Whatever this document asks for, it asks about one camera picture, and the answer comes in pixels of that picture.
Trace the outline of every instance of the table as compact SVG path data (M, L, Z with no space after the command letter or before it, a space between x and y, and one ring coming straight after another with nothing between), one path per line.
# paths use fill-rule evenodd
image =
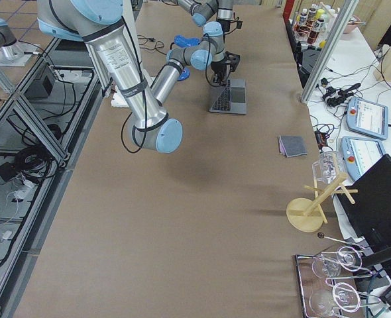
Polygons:
M361 34L359 29L355 29L352 33L343 34L328 65L327 70L324 71L323 77L325 78L338 78L339 74L352 74L356 70L364 66L369 66L373 62L375 66L378 66L378 62L376 61L375 55L372 53L369 48L366 40ZM359 88L359 91L363 94L363 98L369 101L373 101L376 103L380 103L383 105L387 105L389 107L389 123L391 123L391 89L388 84L385 82L379 82L375 79L373 75L374 68L365 69L357 74L353 74L347 77L339 78L333 80L330 85L334 88L343 87L347 85L353 85L354 83L361 82L362 85ZM326 105L321 101L322 92L318 89L314 92L311 97L311 101L308 103L310 114L315 116L320 123L332 123L336 127L340 125L340 120L335 118L331 113L329 113L326 109ZM341 108L337 115L342 115L344 108ZM316 124L316 119L312 118L313 125ZM355 132L349 131L347 128L347 124L345 118L341 124L341 131L338 129L331 134L329 145L334 150L340 150L340 138L342 136L362 136L361 134L357 134ZM389 127L388 138L384 140L383 145L385 150L389 155L391 155L391 127ZM350 222L341 207L338 199L334 199L335 210L339 219L339 226L343 237L348 239L350 237L356 238L355 234ZM384 292L386 288L378 288L374 290L374 294L380 295ZM379 311L379 306L373 307L373 311L376 313ZM390 312L385 312L381 315L381 317L391 317Z
M247 115L208 113L209 86L192 70L165 103L184 127L180 148L130 155L119 138L127 111L106 101L15 317L301 316L293 255L329 242L295 230L285 210L313 198L303 185L317 146L282 10L235 11L243 29L226 45L241 55ZM201 36L180 8L151 2L137 30L166 46ZM152 75L164 64L156 52L143 60ZM280 134L302 136L308 155L283 157ZM339 236L337 220L323 230Z

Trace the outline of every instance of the wooden stand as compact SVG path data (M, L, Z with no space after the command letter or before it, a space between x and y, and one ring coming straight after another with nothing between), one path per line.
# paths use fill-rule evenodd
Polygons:
M324 202L328 196L336 193L335 189L341 187L343 193L349 198L352 204L355 200L350 193L357 192L357 190L347 190L343 185L343 181L346 180L348 175L345 172L341 172L337 177L324 189L318 189L315 187L308 187L320 194L312 201L304 197L298 197L291 200L287 205L287 218L289 222L297 229L303 232L315 232L319 230L322 223L328 223L325 214L322 211L321 203Z

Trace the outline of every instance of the folded cloth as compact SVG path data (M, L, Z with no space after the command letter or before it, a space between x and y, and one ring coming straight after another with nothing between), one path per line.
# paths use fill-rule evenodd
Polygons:
M303 137L301 136L278 136L280 153L286 157L297 157L307 154Z

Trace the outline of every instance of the white desk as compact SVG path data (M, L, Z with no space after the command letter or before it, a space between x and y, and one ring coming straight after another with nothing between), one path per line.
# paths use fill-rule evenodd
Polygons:
M361 91L363 98L369 101L377 102L383 105L388 106L389 108L389 123L391 124L391 89L385 82L380 82L375 79L373 72L375 68L365 69L357 74L353 74L351 76L342 77L338 74L351 74L356 70L364 66L369 66L375 61L375 66L378 66L378 62L375 59L375 55L372 53L369 48L366 40L363 35L359 31L359 29L355 29L350 34L343 34L327 67L328 69L333 70L334 72L330 72L329 70L324 71L323 77L327 78L336 78L329 85L334 88L337 87L345 87L348 88L350 85L353 85L358 82L362 82L359 91ZM340 120L335 118L331 113L329 113L326 109L326 104L321 101L323 93L320 92L319 89L316 89L313 95L310 98L310 102L308 103L309 112L312 116L316 117L319 123L331 123L336 127L340 125ZM336 111L336 109L329 108L331 112ZM341 107L338 110L336 115L342 115L344 111L344 107ZM316 120L314 118L311 119L312 124L316 125ZM328 140L328 144L334 150L340 150L340 141L342 136L363 136L361 134L357 134L355 132L349 131L347 128L345 118L341 121L341 130L339 132L336 129L332 134L330 139ZM391 127L389 127L388 138L383 141L384 148L386 152L391 155ZM356 237L356 234L351 227L349 220L341 207L338 199L334 199L334 206L339 218L340 229L345 239L349 237ZM373 291L373 294L380 295L386 288L378 288ZM371 306L372 312L377 313L379 311L380 306L374 307ZM382 318L390 318L391 312L384 312L380 317Z

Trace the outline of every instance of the computer monitor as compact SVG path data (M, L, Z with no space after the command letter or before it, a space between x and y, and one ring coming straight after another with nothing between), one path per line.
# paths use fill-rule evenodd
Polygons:
M363 236L374 252L391 246L391 157L385 154L351 189L356 203L338 195L356 234ZM391 260L382 263L391 279Z

